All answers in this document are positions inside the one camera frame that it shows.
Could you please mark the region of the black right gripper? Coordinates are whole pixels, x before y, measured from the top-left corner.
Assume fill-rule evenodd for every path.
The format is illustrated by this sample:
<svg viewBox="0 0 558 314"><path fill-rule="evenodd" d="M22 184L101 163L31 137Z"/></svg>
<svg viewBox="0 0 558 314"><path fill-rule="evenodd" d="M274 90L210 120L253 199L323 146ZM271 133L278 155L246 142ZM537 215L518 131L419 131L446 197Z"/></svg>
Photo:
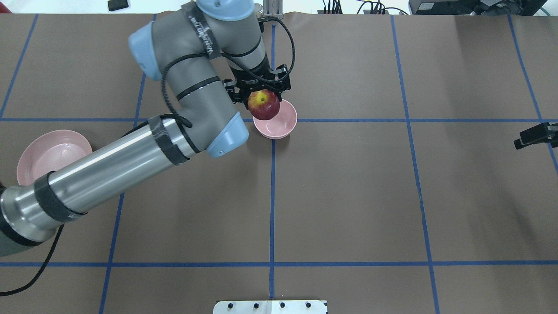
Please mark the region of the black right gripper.
<svg viewBox="0 0 558 314"><path fill-rule="evenodd" d="M514 141L514 147L516 150L520 150L539 143L550 144L552 148L558 147L557 123L540 123L521 131L519 138Z"/></svg>

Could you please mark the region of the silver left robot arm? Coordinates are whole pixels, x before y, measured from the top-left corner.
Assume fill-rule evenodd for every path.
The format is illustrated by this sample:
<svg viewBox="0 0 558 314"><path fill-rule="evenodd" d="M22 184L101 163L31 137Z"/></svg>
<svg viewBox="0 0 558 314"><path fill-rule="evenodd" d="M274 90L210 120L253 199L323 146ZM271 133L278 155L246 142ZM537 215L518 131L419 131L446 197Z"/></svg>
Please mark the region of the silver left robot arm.
<svg viewBox="0 0 558 314"><path fill-rule="evenodd" d="M134 131L28 186L1 188L1 255L34 248L59 226L197 153L225 155L248 131L236 103L251 92L289 89L291 68L270 68L266 22L252 0L192 0L128 39L169 109Z"/></svg>

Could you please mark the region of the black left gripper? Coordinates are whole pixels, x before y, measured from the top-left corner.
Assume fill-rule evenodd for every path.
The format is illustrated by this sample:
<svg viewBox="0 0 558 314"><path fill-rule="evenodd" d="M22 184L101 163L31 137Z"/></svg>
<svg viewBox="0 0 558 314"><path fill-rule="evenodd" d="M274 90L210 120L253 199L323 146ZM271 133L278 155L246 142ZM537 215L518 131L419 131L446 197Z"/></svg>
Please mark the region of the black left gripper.
<svg viewBox="0 0 558 314"><path fill-rule="evenodd" d="M238 102L249 110L248 99L252 92L267 89L282 101L279 79L272 70L267 55L233 55L233 89L238 92Z"/></svg>

